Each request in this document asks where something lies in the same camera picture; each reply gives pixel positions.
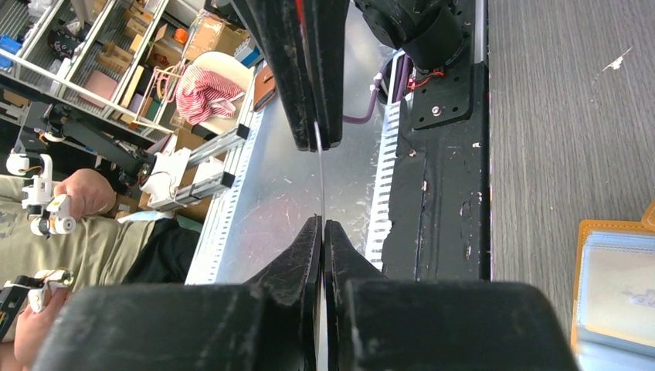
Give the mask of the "operator hand upper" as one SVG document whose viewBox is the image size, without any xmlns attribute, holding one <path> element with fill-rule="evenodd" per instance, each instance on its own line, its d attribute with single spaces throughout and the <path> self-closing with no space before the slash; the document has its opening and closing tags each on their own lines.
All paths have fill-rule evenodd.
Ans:
<svg viewBox="0 0 655 371">
<path fill-rule="evenodd" d="M 116 192 L 109 181 L 96 170 L 83 168 L 61 183 L 70 197 L 70 214 L 76 220 L 83 216 L 110 211 L 116 202 Z"/>
</svg>

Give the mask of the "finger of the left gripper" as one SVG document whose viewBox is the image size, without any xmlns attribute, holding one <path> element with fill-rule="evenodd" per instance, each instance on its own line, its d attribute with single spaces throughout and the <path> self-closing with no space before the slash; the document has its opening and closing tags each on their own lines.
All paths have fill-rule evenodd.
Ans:
<svg viewBox="0 0 655 371">
<path fill-rule="evenodd" d="M 298 4 L 295 1 L 234 0 L 232 6 L 273 73 L 290 132 L 300 151 L 318 150 L 314 97 L 308 77 Z"/>
<path fill-rule="evenodd" d="M 341 143 L 344 102 L 344 34 L 348 1 L 303 1 L 304 52 L 314 102 L 312 150 Z"/>
</svg>

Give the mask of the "operator hand lower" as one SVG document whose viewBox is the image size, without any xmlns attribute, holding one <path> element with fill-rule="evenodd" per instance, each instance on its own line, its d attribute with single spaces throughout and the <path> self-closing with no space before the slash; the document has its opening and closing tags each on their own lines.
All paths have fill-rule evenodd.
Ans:
<svg viewBox="0 0 655 371">
<path fill-rule="evenodd" d="M 14 354 L 17 361 L 25 368 L 31 368 L 36 361 L 49 330 L 69 296 L 68 289 L 58 288 L 41 312 L 34 312 L 27 307 L 19 316 L 15 332 Z"/>
</svg>

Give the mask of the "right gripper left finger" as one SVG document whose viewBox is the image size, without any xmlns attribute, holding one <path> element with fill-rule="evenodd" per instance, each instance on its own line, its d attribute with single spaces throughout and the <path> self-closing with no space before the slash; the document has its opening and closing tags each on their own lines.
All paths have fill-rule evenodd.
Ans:
<svg viewBox="0 0 655 371">
<path fill-rule="evenodd" d="M 242 284 L 83 290 L 55 320 L 36 370 L 314 370 L 319 216 Z"/>
</svg>

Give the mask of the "orange leather card holder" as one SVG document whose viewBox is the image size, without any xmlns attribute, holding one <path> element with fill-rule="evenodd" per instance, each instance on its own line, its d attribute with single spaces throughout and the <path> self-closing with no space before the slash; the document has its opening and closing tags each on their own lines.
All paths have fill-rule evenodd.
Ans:
<svg viewBox="0 0 655 371">
<path fill-rule="evenodd" d="M 654 206 L 579 224 L 571 347 L 582 370 L 654 368 Z"/>
</svg>

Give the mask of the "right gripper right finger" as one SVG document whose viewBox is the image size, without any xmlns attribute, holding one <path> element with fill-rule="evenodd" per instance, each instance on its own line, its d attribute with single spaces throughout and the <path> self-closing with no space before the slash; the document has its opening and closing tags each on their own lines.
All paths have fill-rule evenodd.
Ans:
<svg viewBox="0 0 655 371">
<path fill-rule="evenodd" d="M 324 232 L 331 370 L 575 370 L 548 299 L 518 282 L 395 281 Z"/>
</svg>

